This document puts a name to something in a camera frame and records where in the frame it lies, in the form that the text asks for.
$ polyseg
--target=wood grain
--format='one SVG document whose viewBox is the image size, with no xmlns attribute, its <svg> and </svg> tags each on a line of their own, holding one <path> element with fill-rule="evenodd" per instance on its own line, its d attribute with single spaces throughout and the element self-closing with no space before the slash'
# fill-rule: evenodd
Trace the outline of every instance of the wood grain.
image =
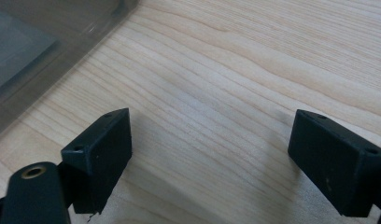
<svg viewBox="0 0 381 224">
<path fill-rule="evenodd" d="M 376 223 L 340 217 L 287 147 L 298 108 L 381 147 L 381 1 L 141 1 L 0 135 L 0 197 L 123 107 L 134 157 L 90 223 Z"/>
</svg>

